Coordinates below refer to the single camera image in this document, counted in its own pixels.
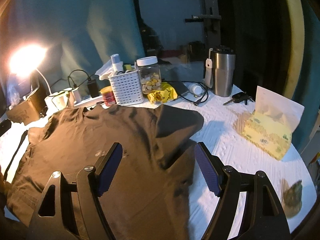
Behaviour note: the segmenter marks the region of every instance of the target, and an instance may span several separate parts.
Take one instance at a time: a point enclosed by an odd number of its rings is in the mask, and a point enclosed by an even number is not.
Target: screw
[[[88,165],[88,166],[84,167],[84,170],[87,171],[87,172],[90,172],[90,171],[93,171],[93,168],[94,167],[92,165]]]
[[[55,171],[54,173],[52,173],[52,177],[54,177],[55,179],[60,177],[61,172],[60,171]]]
[[[233,167],[230,166],[230,165],[224,166],[223,169],[224,169],[226,172],[231,172],[231,171],[233,171]]]
[[[266,174],[263,171],[258,171],[258,176],[263,178],[266,176]]]

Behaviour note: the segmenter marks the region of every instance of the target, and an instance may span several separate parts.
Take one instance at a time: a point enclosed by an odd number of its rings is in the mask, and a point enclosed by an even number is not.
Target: lamp
[[[38,66],[43,61],[46,52],[47,49],[41,48],[38,45],[25,46],[12,55],[9,61],[9,66],[11,72],[15,73],[19,77],[27,77],[36,70],[43,77],[48,86],[49,93],[52,95],[47,79],[38,70]]]

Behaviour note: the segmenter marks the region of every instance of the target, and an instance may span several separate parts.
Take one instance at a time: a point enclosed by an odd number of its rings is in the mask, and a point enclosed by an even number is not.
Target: black lid
[[[220,45],[213,49],[213,52],[221,53],[221,54],[234,54],[233,49],[228,48],[227,46]]]

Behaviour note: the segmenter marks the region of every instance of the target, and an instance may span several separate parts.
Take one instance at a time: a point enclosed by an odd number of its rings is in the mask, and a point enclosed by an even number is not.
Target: white table surface
[[[240,92],[236,86],[233,87],[232,94]],[[281,161],[277,161],[260,148],[256,147],[233,129],[233,123],[237,116],[235,113],[244,111],[252,112],[254,103],[248,102],[245,106],[241,104],[230,104],[223,106],[229,98],[221,98],[209,92],[209,99],[206,103],[194,106],[193,104],[177,99],[167,103],[167,105],[198,111],[204,117],[204,125],[191,139],[196,142],[203,141],[209,151],[218,156],[223,164],[233,166],[239,172],[255,174],[256,171],[265,171],[269,177],[277,195],[281,198],[282,183],[286,180],[291,186],[297,180],[302,180],[302,208],[295,217],[288,219],[290,232],[292,232],[308,214],[316,202],[316,190],[308,170],[302,161],[299,153],[291,145],[287,154]],[[134,105],[135,107],[156,108],[159,105],[153,105],[145,100],[142,104]],[[42,118],[25,127],[23,124],[12,124],[12,128],[0,138],[0,165],[2,173],[11,160],[12,145],[18,145],[22,133],[29,127],[44,127],[48,118]],[[21,146],[8,173],[8,181],[13,179],[15,170],[28,146],[27,140]],[[245,205],[245,192],[240,193],[236,216],[229,234],[229,238],[237,236],[242,221],[242,215]],[[194,182],[190,187],[189,194],[189,232],[190,239],[201,239],[206,230],[215,208],[218,198],[213,192],[210,192],[199,166],[195,165]]]

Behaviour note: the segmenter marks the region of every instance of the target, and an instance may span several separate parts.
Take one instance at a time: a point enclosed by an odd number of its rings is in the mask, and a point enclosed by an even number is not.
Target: brown box
[[[23,122],[24,125],[39,120],[41,112],[46,107],[45,98],[45,89],[40,84],[25,101],[14,106],[11,110],[7,110],[8,119],[12,122]]]

